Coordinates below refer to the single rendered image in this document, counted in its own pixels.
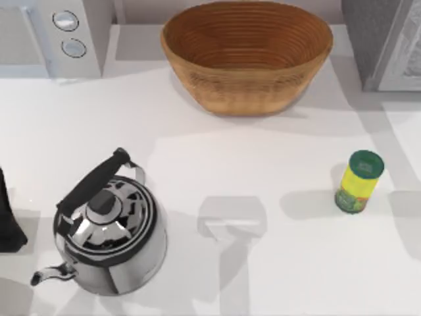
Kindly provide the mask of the brown woven basket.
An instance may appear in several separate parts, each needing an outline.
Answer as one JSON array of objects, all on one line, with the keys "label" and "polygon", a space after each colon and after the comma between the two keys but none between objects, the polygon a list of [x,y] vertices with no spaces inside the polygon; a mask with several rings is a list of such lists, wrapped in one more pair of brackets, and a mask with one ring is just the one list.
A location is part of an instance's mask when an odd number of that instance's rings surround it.
[{"label": "brown woven basket", "polygon": [[273,1],[214,1],[169,19],[161,45],[190,96],[210,113],[277,113],[310,85],[334,44],[329,25]]}]

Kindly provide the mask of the yellow and green can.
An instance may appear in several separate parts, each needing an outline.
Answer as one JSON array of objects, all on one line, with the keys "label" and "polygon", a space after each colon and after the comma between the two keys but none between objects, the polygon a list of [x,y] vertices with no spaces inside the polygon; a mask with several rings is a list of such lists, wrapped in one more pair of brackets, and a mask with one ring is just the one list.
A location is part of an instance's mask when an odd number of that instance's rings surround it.
[{"label": "yellow and green can", "polygon": [[362,212],[384,169],[384,161],[377,153],[366,149],[355,151],[335,193],[335,204],[345,213]]}]

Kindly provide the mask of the round microwave knob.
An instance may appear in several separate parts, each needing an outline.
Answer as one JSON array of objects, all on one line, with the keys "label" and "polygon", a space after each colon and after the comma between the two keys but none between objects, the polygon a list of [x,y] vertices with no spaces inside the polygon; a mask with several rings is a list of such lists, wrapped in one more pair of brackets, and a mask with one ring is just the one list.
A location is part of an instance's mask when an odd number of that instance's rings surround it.
[{"label": "round microwave knob", "polygon": [[53,24],[63,32],[73,32],[79,26],[78,17],[71,11],[61,11],[53,13]]},{"label": "round microwave knob", "polygon": [[76,38],[63,40],[61,49],[66,56],[73,59],[82,58],[87,53],[85,44]]}]

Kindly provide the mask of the pale microwave oven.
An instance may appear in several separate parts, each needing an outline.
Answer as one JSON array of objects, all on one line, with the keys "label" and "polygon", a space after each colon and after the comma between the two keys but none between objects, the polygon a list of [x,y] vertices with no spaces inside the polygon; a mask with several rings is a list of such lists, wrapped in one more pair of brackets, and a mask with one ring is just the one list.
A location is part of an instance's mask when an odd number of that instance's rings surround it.
[{"label": "pale microwave oven", "polygon": [[[75,31],[53,24],[53,13],[61,11],[78,17]],[[112,0],[0,0],[0,78],[101,77],[113,18]],[[62,52],[70,38],[85,44],[82,58]]]}]

